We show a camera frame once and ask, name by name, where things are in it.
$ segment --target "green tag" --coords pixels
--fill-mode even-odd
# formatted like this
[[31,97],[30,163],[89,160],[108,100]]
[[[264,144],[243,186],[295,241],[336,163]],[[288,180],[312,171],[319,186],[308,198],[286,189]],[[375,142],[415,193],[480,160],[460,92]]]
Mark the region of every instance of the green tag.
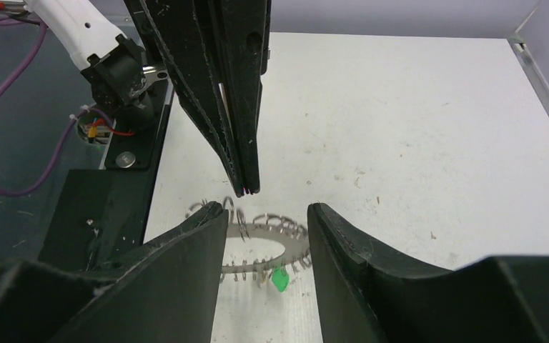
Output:
[[290,284],[290,275],[283,268],[274,268],[272,277],[270,278],[274,286],[283,293]]

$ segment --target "red wire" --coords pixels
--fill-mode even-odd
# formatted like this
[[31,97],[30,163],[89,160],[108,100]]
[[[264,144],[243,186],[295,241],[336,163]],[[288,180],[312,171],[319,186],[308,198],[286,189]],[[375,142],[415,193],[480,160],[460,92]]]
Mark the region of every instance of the red wire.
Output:
[[112,134],[116,134],[117,136],[133,136],[134,133],[129,131],[129,132],[120,132],[120,131],[117,131],[113,128],[111,128],[110,126],[106,125],[106,122],[103,120],[103,119],[98,119],[96,120],[92,126],[99,126],[99,125],[102,125],[104,127],[106,127],[108,129],[108,131],[112,132]]

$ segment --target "robotic arm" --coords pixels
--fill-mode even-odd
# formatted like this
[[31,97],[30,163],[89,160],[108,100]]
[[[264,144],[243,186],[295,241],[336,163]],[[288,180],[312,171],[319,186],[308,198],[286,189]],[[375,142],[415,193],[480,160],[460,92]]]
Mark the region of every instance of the robotic arm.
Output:
[[[154,123],[143,48],[89,0],[25,2],[64,45],[91,84],[94,100],[117,126],[141,131]],[[152,58],[163,56],[182,108],[218,153],[235,194],[257,193],[256,132],[270,1],[126,0],[126,5],[144,45],[153,48]]]

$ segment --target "table surface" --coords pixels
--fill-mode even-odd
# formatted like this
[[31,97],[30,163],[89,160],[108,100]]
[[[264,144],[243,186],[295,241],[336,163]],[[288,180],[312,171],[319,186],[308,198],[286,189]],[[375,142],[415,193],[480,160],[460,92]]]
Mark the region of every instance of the table surface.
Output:
[[[457,269],[549,254],[549,118],[507,41],[272,34],[247,217],[306,222],[324,202],[390,246]],[[216,154],[172,110],[146,232],[233,195]],[[224,262],[280,251],[229,240]],[[312,270],[287,291],[227,277],[213,342],[321,342]]]

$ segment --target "white tabletop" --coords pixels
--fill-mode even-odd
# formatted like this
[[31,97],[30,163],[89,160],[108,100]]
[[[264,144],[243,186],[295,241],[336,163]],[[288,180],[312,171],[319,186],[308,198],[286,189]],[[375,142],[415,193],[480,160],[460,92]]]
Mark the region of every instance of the white tabletop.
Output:
[[[451,269],[489,254],[549,254],[549,118],[505,40],[272,34],[270,47],[262,190],[235,201],[247,217],[305,223],[308,204],[324,202]],[[224,168],[176,105],[146,240],[192,203],[225,195]],[[273,249],[234,242],[224,260]],[[282,294],[227,277],[212,341],[321,342],[318,318],[311,269]]]

